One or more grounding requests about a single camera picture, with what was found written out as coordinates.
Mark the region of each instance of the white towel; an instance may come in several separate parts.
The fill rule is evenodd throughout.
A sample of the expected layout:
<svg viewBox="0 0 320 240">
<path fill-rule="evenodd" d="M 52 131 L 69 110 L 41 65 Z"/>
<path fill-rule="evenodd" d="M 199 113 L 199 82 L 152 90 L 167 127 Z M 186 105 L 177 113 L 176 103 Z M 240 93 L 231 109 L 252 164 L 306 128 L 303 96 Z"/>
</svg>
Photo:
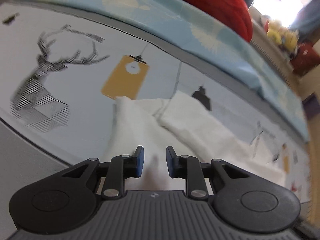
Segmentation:
<svg viewBox="0 0 320 240">
<path fill-rule="evenodd" d="M 126 189 L 180 190 L 183 179 L 171 179 L 165 150 L 173 146 L 177 155 L 191 155 L 201 162 L 220 158 L 240 168 L 284 185 L 285 174 L 272 164 L 272 154 L 238 140 L 196 99 L 178 91 L 169 99 L 116 99 L 116 119 L 109 147 L 102 161 L 132 154 L 144 147 L 145 161 L 140 179 L 127 179 Z"/>
</svg>

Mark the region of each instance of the white surface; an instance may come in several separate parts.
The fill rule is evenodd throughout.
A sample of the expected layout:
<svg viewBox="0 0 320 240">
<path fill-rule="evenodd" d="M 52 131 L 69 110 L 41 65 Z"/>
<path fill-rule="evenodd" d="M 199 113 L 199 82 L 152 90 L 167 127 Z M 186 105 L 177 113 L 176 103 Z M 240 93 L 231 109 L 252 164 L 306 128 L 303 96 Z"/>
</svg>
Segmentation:
<svg viewBox="0 0 320 240">
<path fill-rule="evenodd" d="M 320 40 L 313 45 L 313 49 L 320 55 Z"/>
<path fill-rule="evenodd" d="M 126 189 L 184 189 L 183 179 L 170 179 L 164 150 L 173 146 L 177 155 L 190 155 L 209 163 L 220 158 L 284 186 L 285 174 L 272 163 L 272 154 L 260 145 L 238 140 L 196 99 L 178 91 L 171 100 L 116 100 L 116 125 L 105 160 L 131 155 L 143 145 L 145 160 L 140 179 L 127 179 Z"/>
<path fill-rule="evenodd" d="M 253 139 L 262 132 L 261 136 L 273 155 L 280 153 L 280 158 L 276 161 L 276 165 L 280 168 L 283 167 L 281 146 L 284 143 L 287 145 L 290 153 L 290 173 L 286 176 L 285 187 L 291 189 L 292 183 L 297 188 L 301 186 L 300 191 L 295 194 L 302 203 L 307 202 L 309 200 L 309 157 L 305 150 L 276 123 L 271 122 L 247 102 L 191 66 L 182 63 L 178 90 L 192 95 L 199 86 L 204 86 L 206 95 L 211 100 L 210 114 L 232 131 L 237 138 L 246 143 L 253 143 Z M 294 163 L 294 152 L 297 153 L 298 163 Z"/>
</svg>

